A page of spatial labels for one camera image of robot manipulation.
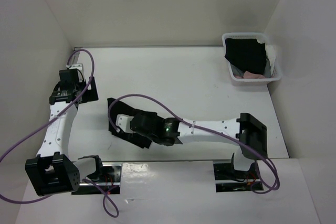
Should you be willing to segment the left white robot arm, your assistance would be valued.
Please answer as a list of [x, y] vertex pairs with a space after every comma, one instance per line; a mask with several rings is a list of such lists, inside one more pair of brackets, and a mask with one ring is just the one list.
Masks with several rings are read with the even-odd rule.
[[74, 192], [80, 182], [89, 178], [98, 182], [104, 177], [104, 168], [98, 155], [71, 161], [68, 146], [73, 121], [82, 103], [98, 100], [95, 81], [85, 89], [83, 64], [78, 63], [59, 72], [60, 80], [49, 98], [50, 117], [43, 143], [35, 158], [28, 159], [25, 171], [38, 196]]

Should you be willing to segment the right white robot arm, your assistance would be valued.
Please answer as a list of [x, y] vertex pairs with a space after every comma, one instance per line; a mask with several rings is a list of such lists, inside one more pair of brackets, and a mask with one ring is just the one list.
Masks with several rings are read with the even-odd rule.
[[129, 129], [164, 146], [198, 142], [236, 145], [239, 148], [232, 154], [230, 165], [235, 178], [244, 177], [254, 161], [268, 157], [267, 127], [249, 113], [223, 121], [191, 121], [141, 112], [130, 120]]

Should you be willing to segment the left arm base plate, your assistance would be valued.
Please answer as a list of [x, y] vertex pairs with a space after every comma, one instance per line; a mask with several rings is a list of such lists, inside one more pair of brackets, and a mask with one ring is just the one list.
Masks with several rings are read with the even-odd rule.
[[[92, 179], [105, 193], [117, 195], [120, 193], [122, 164], [113, 162], [102, 163], [102, 174]], [[101, 191], [90, 183], [80, 183], [79, 189], [72, 195], [99, 195]]]

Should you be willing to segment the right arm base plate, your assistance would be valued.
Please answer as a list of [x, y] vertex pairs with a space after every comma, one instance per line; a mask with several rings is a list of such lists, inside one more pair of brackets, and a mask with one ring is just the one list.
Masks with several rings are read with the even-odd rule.
[[263, 191], [262, 182], [251, 164], [248, 171], [234, 170], [230, 162], [214, 162], [213, 171], [217, 193]]

